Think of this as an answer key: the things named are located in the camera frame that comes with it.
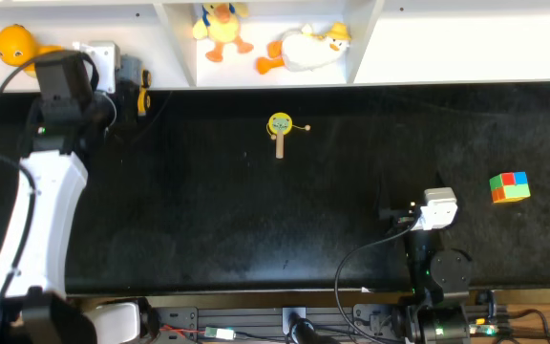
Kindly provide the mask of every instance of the black tabletop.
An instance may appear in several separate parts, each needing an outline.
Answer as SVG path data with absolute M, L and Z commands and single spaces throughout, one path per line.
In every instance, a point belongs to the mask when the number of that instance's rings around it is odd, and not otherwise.
M 155 120 L 168 96 L 87 161 L 69 293 L 332 288 L 348 251 L 386 235 L 381 183 L 400 205 L 453 188 L 442 238 L 474 258 L 473 288 L 550 287 L 550 83 L 174 92 Z M 1 149 L 33 97 L 4 97 Z M 276 112 L 311 126 L 286 135 L 283 160 Z M 531 198 L 492 204 L 489 179 L 516 171 Z M 0 164 L 0 246 L 16 184 Z M 342 282 L 407 290 L 402 243 L 359 254 Z

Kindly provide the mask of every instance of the orange plush toy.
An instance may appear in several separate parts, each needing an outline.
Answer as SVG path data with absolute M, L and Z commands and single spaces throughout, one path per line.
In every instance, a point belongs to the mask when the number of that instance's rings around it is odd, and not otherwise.
M 59 46 L 42 46 L 22 25 L 14 24 L 0 32 L 0 58 L 6 64 L 18 67 L 41 54 L 61 51 Z M 35 66 L 25 68 L 25 73 L 35 77 Z

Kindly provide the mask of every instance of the yellow hat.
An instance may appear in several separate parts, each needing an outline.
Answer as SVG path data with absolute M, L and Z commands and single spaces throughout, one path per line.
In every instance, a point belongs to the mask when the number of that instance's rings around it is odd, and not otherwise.
M 348 27 L 345 24 L 336 22 L 332 25 L 332 29 L 326 32 L 326 36 L 339 40 L 351 40 L 351 36 L 348 34 Z

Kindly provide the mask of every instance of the plush toy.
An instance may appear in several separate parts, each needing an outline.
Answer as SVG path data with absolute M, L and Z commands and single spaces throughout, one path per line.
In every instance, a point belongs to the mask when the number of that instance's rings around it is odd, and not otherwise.
M 349 47 L 351 37 L 343 23 L 334 23 L 324 35 L 313 33 L 309 24 L 284 33 L 281 40 L 267 46 L 268 56 L 258 58 L 256 69 L 261 75 L 273 68 L 286 66 L 292 72 L 313 70 L 339 59 Z
M 243 42 L 239 36 L 241 24 L 237 15 L 248 16 L 247 5 L 242 3 L 205 3 L 202 4 L 202 18 L 192 29 L 196 39 L 209 36 L 216 43 L 213 51 L 205 56 L 213 62 L 222 62 L 224 44 L 235 43 L 240 54 L 249 53 L 254 46 Z
M 0 58 L 6 64 L 18 67 L 41 54 L 60 51 L 59 46 L 42 46 L 22 25 L 14 24 L 0 32 Z M 35 66 L 25 68 L 25 73 L 35 77 Z

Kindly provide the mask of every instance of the rubik's cube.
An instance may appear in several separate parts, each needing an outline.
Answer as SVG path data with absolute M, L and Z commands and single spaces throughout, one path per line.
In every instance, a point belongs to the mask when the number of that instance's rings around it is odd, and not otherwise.
M 530 185 L 525 172 L 502 173 L 491 180 L 494 203 L 516 202 L 530 197 Z

